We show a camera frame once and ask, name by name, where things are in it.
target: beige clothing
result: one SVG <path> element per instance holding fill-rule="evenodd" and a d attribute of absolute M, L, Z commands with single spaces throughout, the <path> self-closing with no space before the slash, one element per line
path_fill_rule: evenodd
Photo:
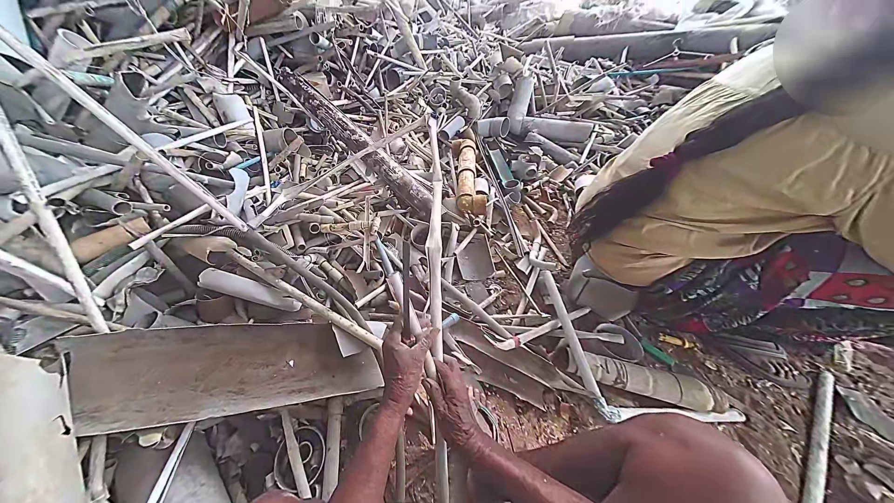
<path fill-rule="evenodd" d="M 689 132 L 778 86 L 772 47 L 732 65 L 600 171 L 578 208 Z M 894 269 L 886 218 L 894 220 L 894 156 L 850 140 L 828 116 L 806 114 L 684 164 L 658 201 L 593 242 L 589 255 L 614 280 L 647 286 L 693 259 L 745 257 L 789 234 L 836 230 Z"/>

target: dirt ground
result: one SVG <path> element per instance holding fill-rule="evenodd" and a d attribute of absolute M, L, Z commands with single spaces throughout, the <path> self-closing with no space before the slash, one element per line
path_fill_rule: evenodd
<path fill-rule="evenodd" d="M 566 252 L 564 222 L 550 225 L 547 230 L 560 249 Z M 505 312 L 515 305 L 519 289 L 510 280 L 501 281 L 501 284 L 506 288 L 507 295 L 496 304 L 496 308 Z M 661 342 L 656 345 L 685 363 L 693 375 L 733 398 L 734 405 L 746 414 L 747 420 L 743 423 L 718 424 L 716 427 L 761 460 L 789 499 L 797 501 L 806 459 L 806 442 L 813 420 L 814 390 L 785 389 L 749 375 L 733 361 L 711 353 L 701 344 L 689 349 Z M 834 372 L 836 384 L 866 393 L 888 415 L 894 416 L 894 350 L 870 343 L 857 343 L 855 347 L 853 370 L 849 374 Z M 826 358 L 823 354 L 825 348 L 817 346 L 788 346 L 787 350 L 793 365 L 811 378 L 816 376 Z M 605 424 L 595 409 L 578 396 L 557 395 L 544 412 L 508 392 L 488 386 L 484 389 L 485 402 L 499 422 L 499 441 L 513 451 L 549 445 Z M 603 387 L 603 393 L 612 405 L 655 405 L 654 401 L 647 402 L 646 399 L 607 387 Z M 872 501 L 861 499 L 848 487 L 845 472 L 836 463 L 835 457 L 846 456 L 859 464 L 875 457 L 894 465 L 894 444 L 858 422 L 837 394 L 833 423 L 826 501 Z M 434 451 L 421 437 L 409 438 L 408 443 L 408 500 L 433 501 Z"/>

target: broken pipe piece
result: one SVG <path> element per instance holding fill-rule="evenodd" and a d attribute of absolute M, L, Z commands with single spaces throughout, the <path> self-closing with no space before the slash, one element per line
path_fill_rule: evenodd
<path fill-rule="evenodd" d="M 219 269 L 203 270 L 198 275 L 198 286 L 283 311 L 295 312 L 301 309 L 300 302 L 275 288 Z"/>

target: person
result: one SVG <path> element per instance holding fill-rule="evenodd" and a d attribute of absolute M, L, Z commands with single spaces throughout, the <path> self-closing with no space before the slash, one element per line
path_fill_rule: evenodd
<path fill-rule="evenodd" d="M 890 64 L 885 44 L 830 55 L 799 88 L 853 93 L 841 80 Z M 894 151 L 792 98 L 776 49 L 695 88 L 585 188 L 570 230 L 592 290 L 572 281 L 572 297 L 698 335 L 894 336 Z"/>
<path fill-rule="evenodd" d="M 412 347 L 400 327 L 383 344 L 382 402 L 329 503 L 379 503 L 398 432 L 420 383 L 434 407 L 451 456 L 470 466 L 475 503 L 783 503 L 770 472 L 712 426 L 674 413 L 648 414 L 580 433 L 558 444 L 513 453 L 479 429 L 469 390 L 455 361 L 435 362 L 437 381 L 423 379 L 434 334 L 426 328 Z M 254 503 L 298 500 L 270 491 Z"/>

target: hand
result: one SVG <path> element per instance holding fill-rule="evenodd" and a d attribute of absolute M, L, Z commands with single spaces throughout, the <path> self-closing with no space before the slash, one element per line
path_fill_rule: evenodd
<path fill-rule="evenodd" d="M 413 403 L 413 395 L 419 388 L 425 372 L 426 354 L 439 328 L 430 328 L 428 321 L 422 324 L 422 337 L 413 347 L 401 341 L 401 323 L 395 321 L 385 334 L 382 343 L 382 366 L 384 367 L 384 402 L 397 405 L 401 413 Z"/>
<path fill-rule="evenodd" d="M 434 367 L 438 371 L 438 381 L 425 379 L 422 385 L 434 407 L 438 430 L 452 447 L 476 448 L 485 434 L 472 413 L 472 389 L 462 378 L 460 364 L 456 360 L 450 363 L 435 361 Z"/>

